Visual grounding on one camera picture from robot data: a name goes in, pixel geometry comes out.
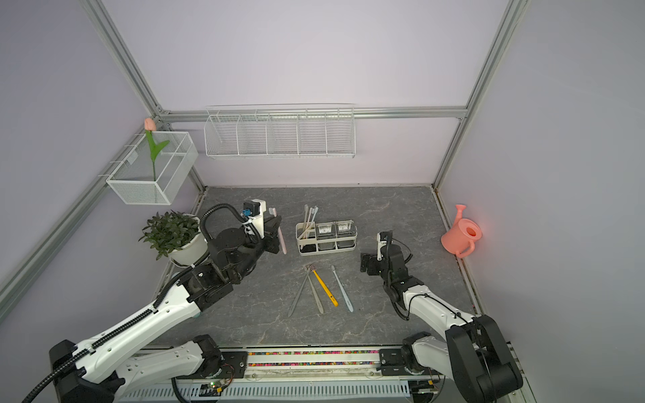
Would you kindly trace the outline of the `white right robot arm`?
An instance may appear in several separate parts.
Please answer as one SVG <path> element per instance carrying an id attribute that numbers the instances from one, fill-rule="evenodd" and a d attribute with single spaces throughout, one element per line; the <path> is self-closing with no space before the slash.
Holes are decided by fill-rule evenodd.
<path id="1" fill-rule="evenodd" d="M 434 333 L 419 332 L 401 346 L 404 368 L 434 369 L 455 382 L 467 402 L 496 402 L 522 389 L 518 364 L 496 321 L 464 312 L 433 293 L 408 272 L 412 254 L 391 231 L 377 235 L 375 253 L 361 255 L 360 270 L 378 275 L 395 313 L 425 322 Z"/>

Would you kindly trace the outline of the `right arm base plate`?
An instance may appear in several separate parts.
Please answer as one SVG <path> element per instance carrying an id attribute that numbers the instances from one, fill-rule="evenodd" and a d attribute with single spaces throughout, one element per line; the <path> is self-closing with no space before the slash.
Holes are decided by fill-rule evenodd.
<path id="1" fill-rule="evenodd" d="M 431 369 L 420 366 L 407 346 L 379 350 L 377 369 L 384 376 L 431 375 Z"/>

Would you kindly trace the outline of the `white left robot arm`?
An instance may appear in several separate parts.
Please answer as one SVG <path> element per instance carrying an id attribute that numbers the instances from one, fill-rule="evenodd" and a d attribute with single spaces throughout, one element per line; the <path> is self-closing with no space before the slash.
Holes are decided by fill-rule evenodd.
<path id="1" fill-rule="evenodd" d="M 25 397 L 32 402 L 48 385 L 55 386 L 61 402 L 114 402 L 129 392 L 165 379 L 215 377 L 226 362 L 208 335 L 166 352 L 140 355 L 151 341 L 186 320 L 198 316 L 233 291 L 255 269 L 265 252 L 278 254 L 282 217 L 254 212 L 245 203 L 242 212 L 223 203 L 240 222 L 238 228 L 212 237 L 209 216 L 199 220 L 211 264 L 186 267 L 166 284 L 150 304 L 109 330 L 73 344 L 69 340 L 50 350 L 52 371 Z"/>

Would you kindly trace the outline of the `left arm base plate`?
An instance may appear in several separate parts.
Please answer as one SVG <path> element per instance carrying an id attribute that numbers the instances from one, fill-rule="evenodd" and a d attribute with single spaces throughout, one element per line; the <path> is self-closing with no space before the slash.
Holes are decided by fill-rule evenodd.
<path id="1" fill-rule="evenodd" d="M 218 358 L 206 359 L 198 370 L 178 379 L 242 379 L 248 367 L 249 353 L 244 350 L 224 351 Z"/>

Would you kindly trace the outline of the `light blue toothbrush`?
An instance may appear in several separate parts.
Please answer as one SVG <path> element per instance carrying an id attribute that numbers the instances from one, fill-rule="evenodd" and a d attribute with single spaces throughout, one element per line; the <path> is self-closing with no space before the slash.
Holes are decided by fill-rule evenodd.
<path id="1" fill-rule="evenodd" d="M 308 234 L 309 228 L 310 228 L 310 227 L 312 226 L 312 224 L 314 223 L 314 220 L 315 220 L 315 217 L 316 217 L 316 214 L 317 214 L 317 210 L 318 210 L 318 207 L 317 207 L 317 206 L 314 206 L 313 208 L 310 208 L 310 209 L 309 209 L 309 213 L 308 213 L 307 218 L 306 218 L 306 221 L 305 221 L 305 223 L 304 223 L 304 225 L 303 225 L 302 232 L 301 232 L 301 234 L 298 236 L 298 239 L 303 239 L 303 238 L 306 238 L 306 237 L 307 237 L 307 234 Z"/>

